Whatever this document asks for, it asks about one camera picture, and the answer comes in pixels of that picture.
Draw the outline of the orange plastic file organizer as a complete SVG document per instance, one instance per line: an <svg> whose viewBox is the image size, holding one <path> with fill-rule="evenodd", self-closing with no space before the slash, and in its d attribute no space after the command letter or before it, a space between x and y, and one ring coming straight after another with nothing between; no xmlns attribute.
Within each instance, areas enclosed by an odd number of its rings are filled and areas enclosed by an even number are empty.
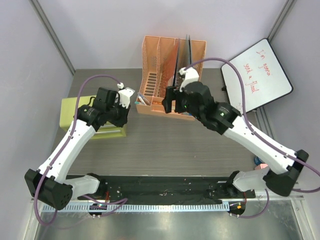
<svg viewBox="0 0 320 240"><path fill-rule="evenodd" d="M152 102L161 102L164 99L166 92L165 88L161 88L161 58L163 56L161 53L161 38L178 39L174 37L150 35L144 37L142 43L142 81L139 93L149 100L150 105L144 105L142 103L135 104L137 112L143 115L193 121L194 117L187 113L174 112L174 101L172 102L172 112L168 114L165 113L165 109L162 105L152 105ZM191 40L192 62L196 62L205 57L206 45L207 42L205 40ZM172 85L179 82L178 64L179 51Z"/></svg>

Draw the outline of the blue white pen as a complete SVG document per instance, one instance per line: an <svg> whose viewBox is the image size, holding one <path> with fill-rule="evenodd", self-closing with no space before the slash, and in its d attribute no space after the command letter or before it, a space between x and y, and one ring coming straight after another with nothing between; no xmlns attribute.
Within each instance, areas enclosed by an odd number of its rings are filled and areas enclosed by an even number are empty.
<svg viewBox="0 0 320 240"><path fill-rule="evenodd" d="M142 104L144 104L146 106L150 106L151 105L150 101L146 97L144 97L144 95L141 94L140 92L137 94L137 97L138 97L138 99L140 100L140 102Z"/></svg>

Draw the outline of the teal A4 folder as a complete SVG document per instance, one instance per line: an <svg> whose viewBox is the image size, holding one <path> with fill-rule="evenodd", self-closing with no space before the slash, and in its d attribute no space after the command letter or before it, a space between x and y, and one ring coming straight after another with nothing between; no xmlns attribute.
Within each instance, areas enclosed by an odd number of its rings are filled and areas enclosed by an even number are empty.
<svg viewBox="0 0 320 240"><path fill-rule="evenodd" d="M192 63L192 42L190 35L186 35L185 39L179 42L178 68L187 67Z"/></svg>

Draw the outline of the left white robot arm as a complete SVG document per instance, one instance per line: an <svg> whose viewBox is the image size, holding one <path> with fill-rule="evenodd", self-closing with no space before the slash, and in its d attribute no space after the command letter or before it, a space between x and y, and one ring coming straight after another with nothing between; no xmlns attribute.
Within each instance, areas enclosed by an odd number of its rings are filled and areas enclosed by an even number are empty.
<svg viewBox="0 0 320 240"><path fill-rule="evenodd" d="M73 179L67 179L67 174L82 148L101 126L109 122L122 128L128 122L134 93L129 87L118 91L101 87L92 105L84 104L77 109L76 119L53 153L37 170L29 169L24 176L35 200L62 210L70 200L83 195L97 200L106 195L106 181L97 174L88 173Z"/></svg>

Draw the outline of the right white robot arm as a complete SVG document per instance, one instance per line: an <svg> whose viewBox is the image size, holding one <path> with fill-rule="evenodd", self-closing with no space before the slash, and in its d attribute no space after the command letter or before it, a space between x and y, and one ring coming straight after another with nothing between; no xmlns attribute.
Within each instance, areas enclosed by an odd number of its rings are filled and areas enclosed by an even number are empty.
<svg viewBox="0 0 320 240"><path fill-rule="evenodd" d="M226 184L226 193L233 198L249 190L269 189L287 197L309 155L294 151L275 142L262 131L245 122L240 112L226 102L216 102L210 89L199 81L182 90L168 86L162 101L165 112L189 113L207 129L241 144L259 157L267 167L247 172L234 171Z"/></svg>

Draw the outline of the red A4 folder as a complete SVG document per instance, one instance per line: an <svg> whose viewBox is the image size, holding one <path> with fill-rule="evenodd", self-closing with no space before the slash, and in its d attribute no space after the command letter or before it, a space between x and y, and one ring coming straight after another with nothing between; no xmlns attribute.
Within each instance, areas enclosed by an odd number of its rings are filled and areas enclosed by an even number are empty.
<svg viewBox="0 0 320 240"><path fill-rule="evenodd" d="M161 57L161 78L160 87L165 89L173 84L173 79L176 71L178 53L180 47L179 38L161 38L160 53Z"/></svg>

